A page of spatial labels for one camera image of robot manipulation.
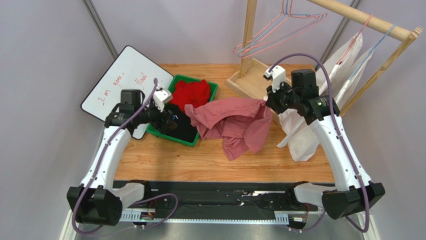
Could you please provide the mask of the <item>pink t shirt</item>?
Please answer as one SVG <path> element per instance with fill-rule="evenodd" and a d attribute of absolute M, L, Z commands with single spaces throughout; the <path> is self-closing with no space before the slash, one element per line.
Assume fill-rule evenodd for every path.
<path fill-rule="evenodd" d="M 185 114 L 203 140 L 222 139 L 222 149 L 232 161 L 247 151 L 258 153 L 265 145 L 272 123 L 266 101 L 229 97 L 194 107 L 187 104 Z"/>

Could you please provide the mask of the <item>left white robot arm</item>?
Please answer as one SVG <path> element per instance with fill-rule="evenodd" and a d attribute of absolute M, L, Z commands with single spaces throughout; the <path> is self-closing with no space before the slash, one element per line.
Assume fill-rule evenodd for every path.
<path fill-rule="evenodd" d="M 166 133 L 177 127 L 166 104 L 173 98 L 167 89 L 157 87 L 149 96 L 138 89 L 124 89 L 120 101 L 107 115 L 102 142 L 93 163 L 79 186 L 68 189 L 66 199 L 75 224 L 115 226 L 122 211 L 143 200 L 151 191 L 144 180 L 132 180 L 113 190 L 119 161 L 134 131 L 144 124 Z"/>

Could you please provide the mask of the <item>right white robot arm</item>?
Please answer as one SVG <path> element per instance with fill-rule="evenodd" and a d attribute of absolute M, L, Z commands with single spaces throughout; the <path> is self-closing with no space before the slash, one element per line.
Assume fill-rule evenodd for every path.
<path fill-rule="evenodd" d="M 374 183 L 359 162 L 344 131 L 338 106 L 328 95 L 321 96 L 311 69 L 291 72 L 291 84 L 280 66 L 270 67 L 263 77 L 267 87 L 266 106 L 277 114 L 296 110 L 319 140 L 335 180 L 334 187 L 296 183 L 290 190 L 295 205 L 308 203 L 324 208 L 334 220 L 369 210 L 386 191 Z"/>

